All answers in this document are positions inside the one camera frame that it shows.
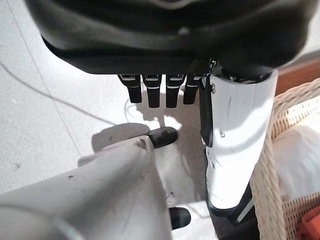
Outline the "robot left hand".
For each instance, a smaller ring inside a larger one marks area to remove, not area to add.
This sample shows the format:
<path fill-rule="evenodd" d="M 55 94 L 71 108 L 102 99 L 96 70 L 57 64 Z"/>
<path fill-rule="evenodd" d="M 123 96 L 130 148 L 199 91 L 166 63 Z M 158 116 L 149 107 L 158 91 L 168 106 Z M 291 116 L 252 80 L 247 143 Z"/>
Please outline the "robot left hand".
<path fill-rule="evenodd" d="M 74 67 L 117 75 L 150 108 L 199 96 L 206 202 L 232 218 L 257 164 L 278 68 L 303 49 L 317 0 L 28 0 L 47 48 Z"/>

